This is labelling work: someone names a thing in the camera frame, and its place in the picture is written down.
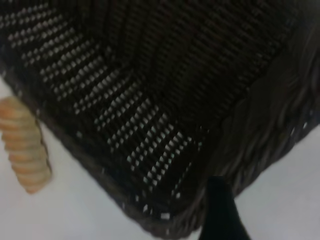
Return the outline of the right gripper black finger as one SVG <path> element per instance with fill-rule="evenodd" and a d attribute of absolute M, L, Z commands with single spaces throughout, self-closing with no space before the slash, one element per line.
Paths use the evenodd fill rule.
<path fill-rule="evenodd" d="M 201 240 L 249 240 L 239 216 L 231 186 L 221 176 L 212 176 L 206 185 L 207 213 Z"/>

